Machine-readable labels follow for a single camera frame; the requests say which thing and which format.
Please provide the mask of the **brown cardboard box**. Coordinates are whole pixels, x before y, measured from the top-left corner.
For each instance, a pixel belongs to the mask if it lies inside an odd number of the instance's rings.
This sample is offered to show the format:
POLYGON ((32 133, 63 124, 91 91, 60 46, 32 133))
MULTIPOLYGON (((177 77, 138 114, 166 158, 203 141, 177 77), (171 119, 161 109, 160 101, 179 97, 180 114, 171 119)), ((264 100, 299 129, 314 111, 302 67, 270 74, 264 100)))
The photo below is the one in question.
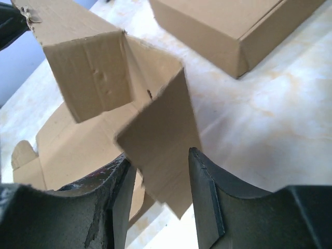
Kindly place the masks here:
POLYGON ((251 71, 324 1, 150 1, 157 23, 233 78, 251 71))
POLYGON ((14 1, 41 44, 63 103, 20 141, 13 180, 57 190, 126 154, 144 193, 182 217, 192 203, 188 150, 200 147, 182 62, 74 1, 14 1))

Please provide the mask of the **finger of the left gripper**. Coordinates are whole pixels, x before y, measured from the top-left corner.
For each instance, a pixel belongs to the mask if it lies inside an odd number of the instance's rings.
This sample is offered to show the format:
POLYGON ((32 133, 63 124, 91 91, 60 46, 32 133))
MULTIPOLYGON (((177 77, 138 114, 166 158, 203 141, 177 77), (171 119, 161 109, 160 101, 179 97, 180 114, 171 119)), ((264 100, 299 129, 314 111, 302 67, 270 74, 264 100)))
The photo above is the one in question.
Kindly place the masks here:
POLYGON ((25 17, 11 4, 1 2, 0 42, 4 50, 29 30, 25 17))

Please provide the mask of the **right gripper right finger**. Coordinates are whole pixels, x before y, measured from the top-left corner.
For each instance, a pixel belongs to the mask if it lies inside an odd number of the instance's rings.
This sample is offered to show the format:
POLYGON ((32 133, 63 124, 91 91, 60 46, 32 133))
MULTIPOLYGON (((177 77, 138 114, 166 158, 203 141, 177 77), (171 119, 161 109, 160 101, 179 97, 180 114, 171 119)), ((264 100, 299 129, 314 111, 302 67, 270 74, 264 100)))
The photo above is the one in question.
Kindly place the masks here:
POLYGON ((253 186, 189 150, 199 248, 331 248, 331 187, 253 186))

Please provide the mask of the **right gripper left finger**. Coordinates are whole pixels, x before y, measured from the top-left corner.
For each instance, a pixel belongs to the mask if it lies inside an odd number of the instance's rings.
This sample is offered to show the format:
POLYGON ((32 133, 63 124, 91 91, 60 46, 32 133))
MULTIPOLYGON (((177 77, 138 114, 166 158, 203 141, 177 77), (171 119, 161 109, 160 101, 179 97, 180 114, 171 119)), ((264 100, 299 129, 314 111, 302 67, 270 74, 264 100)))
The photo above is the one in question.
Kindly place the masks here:
POLYGON ((135 176, 120 155, 56 191, 1 184, 1 248, 124 248, 135 176))

